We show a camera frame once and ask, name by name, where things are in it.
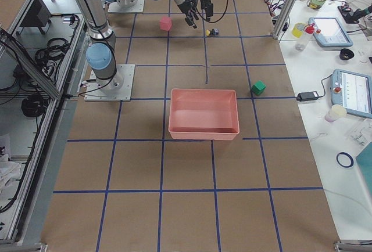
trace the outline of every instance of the small yellow object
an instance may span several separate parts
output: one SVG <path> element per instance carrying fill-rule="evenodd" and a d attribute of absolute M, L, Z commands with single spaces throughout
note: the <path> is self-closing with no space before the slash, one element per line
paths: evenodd
<path fill-rule="evenodd" d="M 303 23 L 296 23 L 295 26 L 293 27 L 292 34 L 295 37 L 300 38 L 300 36 L 303 33 L 303 29 L 305 28 L 305 25 L 306 24 Z"/>

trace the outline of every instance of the power adapter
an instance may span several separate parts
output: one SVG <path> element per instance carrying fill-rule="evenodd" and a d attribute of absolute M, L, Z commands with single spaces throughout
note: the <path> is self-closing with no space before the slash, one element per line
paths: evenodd
<path fill-rule="evenodd" d="M 316 91 L 308 91 L 308 92 L 300 92 L 296 100 L 303 102 L 303 101 L 312 101 L 312 100 L 318 100 L 319 99 L 319 94 Z"/>

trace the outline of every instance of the black device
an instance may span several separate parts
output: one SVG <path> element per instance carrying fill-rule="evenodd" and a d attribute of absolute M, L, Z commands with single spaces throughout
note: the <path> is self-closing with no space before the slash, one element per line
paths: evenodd
<path fill-rule="evenodd" d="M 320 96 L 316 91 L 300 92 L 297 95 L 296 100 L 300 102 L 313 101 L 313 100 L 318 100 L 319 97 Z"/>
<path fill-rule="evenodd" d="M 363 10 L 356 9 L 354 12 L 351 10 L 351 8 L 347 4 L 342 5 L 342 6 L 337 6 L 337 8 L 347 24 L 356 24 L 359 22 L 360 18 L 372 13 L 372 5 L 368 6 L 367 8 Z"/>
<path fill-rule="evenodd" d="M 48 100 L 41 94 L 34 93 L 22 100 L 21 109 L 26 117 L 39 117 L 46 111 Z"/>

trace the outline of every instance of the table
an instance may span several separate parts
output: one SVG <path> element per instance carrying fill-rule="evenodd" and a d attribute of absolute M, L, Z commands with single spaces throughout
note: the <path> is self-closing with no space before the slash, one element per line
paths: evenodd
<path fill-rule="evenodd" d="M 339 51 L 326 51 L 312 39 L 302 52 L 295 49 L 296 37 L 291 34 L 295 23 L 306 23 L 309 17 L 336 16 L 346 30 L 357 30 L 357 24 L 346 24 L 337 6 L 340 2 L 328 0 L 319 10 L 311 10 L 305 1 L 298 0 L 290 14 L 288 31 L 283 35 L 280 48 L 287 65 L 295 94 L 317 91 L 323 94 L 321 79 L 334 69 L 343 69 L 372 75 L 372 42 L 363 32 L 350 34 L 355 57 L 342 61 Z M 331 107 L 330 79 L 324 81 L 326 96 L 310 103 L 298 103 L 310 145 L 314 154 L 328 204 L 340 239 L 372 239 L 372 198 L 359 167 L 342 168 L 336 162 L 339 152 L 347 152 L 354 159 L 364 146 L 350 136 L 352 128 L 364 119 L 352 115 L 328 123 L 324 116 Z"/>

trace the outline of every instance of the tablet screen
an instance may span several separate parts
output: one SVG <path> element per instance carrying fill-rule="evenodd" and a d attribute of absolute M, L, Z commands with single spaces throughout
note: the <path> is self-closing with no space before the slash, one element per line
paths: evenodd
<path fill-rule="evenodd" d="M 370 89 L 366 77 L 341 72 L 342 105 L 351 110 L 371 113 Z"/>
<path fill-rule="evenodd" d="M 348 40 L 334 18 L 314 18 L 317 28 L 321 30 L 321 35 L 326 43 L 347 43 Z"/>

